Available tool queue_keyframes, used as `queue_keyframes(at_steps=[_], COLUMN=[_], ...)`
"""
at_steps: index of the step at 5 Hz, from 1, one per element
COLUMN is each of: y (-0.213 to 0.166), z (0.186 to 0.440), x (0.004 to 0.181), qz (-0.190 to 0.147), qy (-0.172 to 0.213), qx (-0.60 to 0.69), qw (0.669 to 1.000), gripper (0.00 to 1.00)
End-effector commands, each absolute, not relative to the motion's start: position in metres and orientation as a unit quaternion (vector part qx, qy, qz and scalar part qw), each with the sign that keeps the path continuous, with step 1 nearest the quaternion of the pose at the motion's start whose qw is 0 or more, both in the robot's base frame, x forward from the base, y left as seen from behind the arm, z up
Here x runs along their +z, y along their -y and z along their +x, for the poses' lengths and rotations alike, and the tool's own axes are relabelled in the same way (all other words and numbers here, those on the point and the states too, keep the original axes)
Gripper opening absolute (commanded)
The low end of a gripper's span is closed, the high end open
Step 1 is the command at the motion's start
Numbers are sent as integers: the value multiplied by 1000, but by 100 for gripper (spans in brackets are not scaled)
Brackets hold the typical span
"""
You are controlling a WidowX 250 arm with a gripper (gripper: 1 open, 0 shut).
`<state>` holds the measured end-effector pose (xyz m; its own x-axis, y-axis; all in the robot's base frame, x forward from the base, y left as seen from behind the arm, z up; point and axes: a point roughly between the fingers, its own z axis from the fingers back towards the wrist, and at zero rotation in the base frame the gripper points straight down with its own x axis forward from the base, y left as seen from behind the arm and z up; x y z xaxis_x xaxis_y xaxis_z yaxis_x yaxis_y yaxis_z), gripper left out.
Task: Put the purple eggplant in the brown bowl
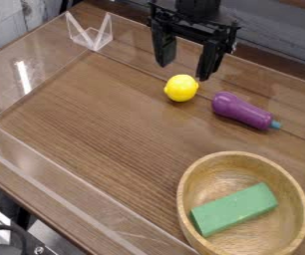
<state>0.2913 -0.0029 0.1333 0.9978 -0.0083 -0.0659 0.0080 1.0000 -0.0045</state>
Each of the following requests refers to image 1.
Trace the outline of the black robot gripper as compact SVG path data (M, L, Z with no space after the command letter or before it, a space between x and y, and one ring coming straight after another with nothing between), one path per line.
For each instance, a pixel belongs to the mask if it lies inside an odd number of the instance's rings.
M217 72L225 53L237 47L238 22L221 11L221 0L150 0L154 55L166 67L175 58L175 36L203 43L196 77L206 81Z

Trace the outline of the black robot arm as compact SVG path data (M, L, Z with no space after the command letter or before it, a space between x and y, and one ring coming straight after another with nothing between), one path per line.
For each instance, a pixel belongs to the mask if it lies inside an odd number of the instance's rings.
M154 56L166 67L176 56L176 39L202 46L195 76L206 81L218 71L223 56L237 48L237 21L219 12L221 0L175 0L166 4L151 0L148 26L152 32Z

